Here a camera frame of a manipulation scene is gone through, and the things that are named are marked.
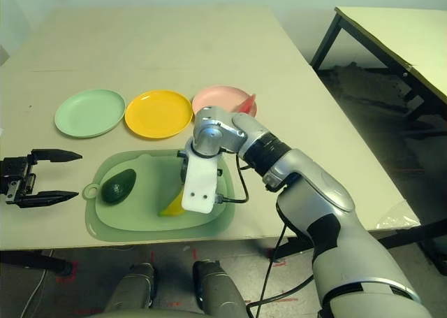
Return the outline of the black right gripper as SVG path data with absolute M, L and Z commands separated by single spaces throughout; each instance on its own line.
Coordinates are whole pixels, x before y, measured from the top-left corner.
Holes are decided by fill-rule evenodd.
M 186 172 L 187 172 L 187 168 L 188 168 L 189 158 L 188 158 L 188 155 L 186 154 L 185 150 L 178 150 L 177 157 L 182 159 L 180 178 L 181 178 L 182 184 L 184 184 L 186 181 Z

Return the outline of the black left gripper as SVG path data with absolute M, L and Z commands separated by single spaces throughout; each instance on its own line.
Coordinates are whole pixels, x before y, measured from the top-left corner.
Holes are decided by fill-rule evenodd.
M 54 163 L 75 161 L 82 155 L 59 149 L 34 149 L 31 156 L 5 157 L 1 160 L 1 194 L 6 196 L 7 204 L 20 208 L 50 206 L 76 197 L 74 191 L 41 191 L 31 195 L 36 175 L 31 172 L 37 161 Z

